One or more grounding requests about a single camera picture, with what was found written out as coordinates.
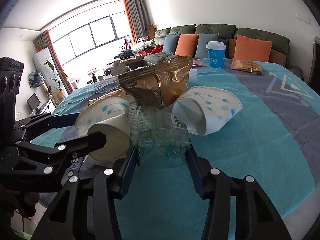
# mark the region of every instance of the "sofa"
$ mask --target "sofa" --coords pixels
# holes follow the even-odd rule
[[[194,24],[158,30],[155,33],[154,41],[156,45],[163,45],[166,34],[199,33],[219,33],[219,41],[223,42],[227,47],[226,58],[233,58],[235,54],[236,38],[238,34],[252,39],[272,41],[272,49],[269,57],[269,62],[277,63],[290,70],[299,78],[303,79],[302,70],[297,66],[290,65],[290,40],[276,33],[249,28],[237,29],[235,25],[228,24],[200,24],[197,27]],[[147,62],[147,64],[152,65],[176,57],[179,56],[159,52],[145,56],[144,60]]]

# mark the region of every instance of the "barcode label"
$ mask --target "barcode label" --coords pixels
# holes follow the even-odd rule
[[[171,120],[173,127],[186,131],[188,130],[187,126],[183,122],[179,121],[173,114],[171,114]]]

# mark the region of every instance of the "light switch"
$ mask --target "light switch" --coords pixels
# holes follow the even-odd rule
[[[303,14],[301,14],[301,13],[298,13],[298,12],[296,12],[296,15],[297,15],[297,19],[302,20],[302,21],[304,21],[305,23],[310,24],[310,19],[309,19],[309,17],[307,17],[307,16],[305,16],[305,15],[303,15]]]

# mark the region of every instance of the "potted plant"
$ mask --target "potted plant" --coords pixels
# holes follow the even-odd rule
[[[48,88],[49,93],[52,94],[51,88],[54,87],[54,88],[58,91],[56,95],[61,99],[61,101],[63,101],[63,100],[65,99],[65,97],[64,97],[64,95],[63,95],[63,84],[62,84],[61,79],[56,76],[56,74],[55,74],[55,72],[54,72],[54,66],[51,64],[51,62],[50,62],[49,60],[47,60],[46,63],[44,63],[44,65],[48,65],[48,66],[52,69],[55,78],[51,78],[51,79],[52,79],[53,81],[55,81],[55,83],[56,83],[56,85],[57,85],[56,87],[54,87],[54,86],[49,86],[49,88]],[[58,76],[59,76],[59,74],[61,74],[61,75],[60,75],[61,77],[62,77],[63,75],[65,75],[66,77],[68,77],[68,76],[64,73],[63,70],[60,70],[60,71],[58,72]],[[66,84],[69,84],[68,79],[64,79],[63,81],[64,81]]]
[[[43,46],[45,46],[45,45],[46,45],[45,41],[43,41],[43,42],[39,43],[38,45],[36,45],[36,49],[38,50],[38,52],[43,50]]]

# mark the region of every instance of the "blue pillow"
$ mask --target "blue pillow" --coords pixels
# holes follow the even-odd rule
[[[164,39],[162,52],[173,55],[177,48],[178,38],[178,34],[167,34]]]
[[[219,41],[219,33],[200,33],[198,39],[198,46],[196,50],[196,58],[207,58],[208,50],[207,44],[209,41]]]

